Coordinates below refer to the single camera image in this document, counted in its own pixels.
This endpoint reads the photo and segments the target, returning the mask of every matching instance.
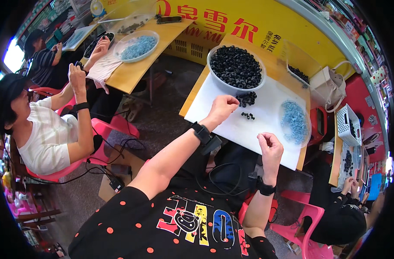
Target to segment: white plastic basket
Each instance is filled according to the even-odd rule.
[[[354,127],[356,137],[351,134],[350,120]],[[337,112],[337,123],[338,136],[344,141],[344,143],[351,147],[361,146],[362,140],[359,119],[348,104],[345,104],[345,106]]]

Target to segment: person in black shirt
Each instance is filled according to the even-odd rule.
[[[209,115],[199,124],[213,131],[238,104],[233,96],[217,96]],[[257,138],[263,155],[263,182],[276,186],[283,145],[271,133],[260,133]],[[277,258],[264,232],[273,195],[256,191],[240,224],[237,211],[231,208],[237,206],[229,203],[240,189],[231,195],[219,194],[213,182],[197,182],[197,175],[187,177],[188,162],[202,157],[199,145],[191,128],[144,164],[133,181],[97,209],[75,234],[69,246],[70,257]],[[249,150],[241,152],[242,157],[251,156]],[[223,158],[233,157],[234,164],[240,166],[234,154]],[[200,161],[194,171],[199,168],[202,175],[206,164],[203,159]],[[234,178],[232,167],[224,172],[230,172]],[[226,186],[220,188],[227,192]]]
[[[62,58],[62,43],[47,49],[43,31],[36,29],[24,43],[25,60],[33,59],[31,80],[39,87],[62,89],[68,82],[69,60]]]
[[[310,192],[309,204],[325,209],[325,213],[312,232],[310,239],[327,245],[345,245],[358,240],[373,226],[381,212],[384,195],[380,194],[374,202],[370,214],[364,213],[358,200],[358,182],[349,177],[341,192],[332,193],[329,185],[330,166],[324,161],[315,160],[314,182]],[[312,221],[305,217],[304,231],[308,231]]]

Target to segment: handbag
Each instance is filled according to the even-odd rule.
[[[352,73],[352,66],[350,66],[350,70],[346,75],[335,73],[335,70],[345,63],[351,64],[349,61],[345,60],[336,65],[333,69],[326,66],[320,72],[316,73],[309,81],[311,98],[320,106],[324,106],[327,112],[334,112],[347,96],[345,92],[345,78]],[[328,107],[331,106],[334,106],[334,108],[328,110]]]

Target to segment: floor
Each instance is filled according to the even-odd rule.
[[[153,108],[145,105],[133,123],[140,132],[141,142],[147,148],[137,153],[138,157],[144,160],[151,158],[184,132],[188,122],[178,113],[203,68],[204,66],[188,60],[161,55],[159,62],[155,64],[155,70],[169,70],[173,71],[173,74],[167,75],[168,79],[165,84],[156,90]],[[108,142],[112,145],[119,144],[124,138],[127,136],[113,131]],[[139,144],[132,144],[132,148],[139,147]],[[85,164],[82,164],[61,181],[73,179],[85,171]],[[50,194],[63,213],[57,215],[56,222],[50,223],[48,228],[52,239],[59,242],[65,249],[81,225],[96,209],[105,204],[98,197],[101,180],[102,175],[100,174],[87,174],[67,184],[51,186]],[[310,192],[311,188],[312,180],[308,176],[281,166],[277,179],[277,193],[275,194],[279,204],[275,223],[291,225],[303,209],[300,204],[281,198],[280,193],[283,190]],[[265,233],[275,247],[278,258],[301,258],[287,248],[280,235],[271,230],[267,230]]]

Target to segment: person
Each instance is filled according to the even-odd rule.
[[[213,131],[238,104],[233,96],[217,96],[199,124]],[[260,133],[257,138],[263,155],[263,183],[275,187],[283,145],[271,133]],[[228,144],[218,152],[223,152],[221,158],[215,157],[219,169],[213,169],[217,171],[210,176],[213,182],[204,181],[209,154],[201,155],[194,129],[187,130],[82,225],[69,246],[70,257],[277,258],[265,237],[273,195],[257,190],[240,224],[235,210],[243,200],[239,207],[235,199],[241,192],[247,194],[246,186],[227,188],[234,183],[213,179],[218,174],[233,179],[236,172],[245,170],[241,179],[247,179],[247,172],[255,167],[256,153]]]
[[[44,32],[35,29],[24,43],[25,60],[33,59],[29,73],[31,81],[39,87],[62,89],[67,83],[68,62],[62,58],[63,44],[46,48]]]
[[[324,208],[325,212],[310,239],[327,245],[345,245],[357,241],[374,225],[383,207],[384,195],[374,202],[370,213],[364,213],[360,208],[362,203],[358,200],[358,182],[353,177],[345,179],[341,192],[332,193],[329,185],[331,168],[328,163],[316,159],[311,171],[314,179],[309,204]],[[310,217],[304,218],[305,232],[311,223]]]
[[[109,44],[107,37],[98,41],[84,66],[86,72],[107,53]],[[35,174],[58,172],[101,145],[101,138],[94,144],[91,118],[109,123],[122,92],[110,87],[107,95],[93,82],[86,90],[85,71],[70,64],[70,82],[59,94],[30,103],[25,77],[8,74],[0,80],[0,133],[13,136],[25,165]],[[55,110],[73,97],[76,104],[88,102],[92,115],[88,109],[80,109],[60,117]]]

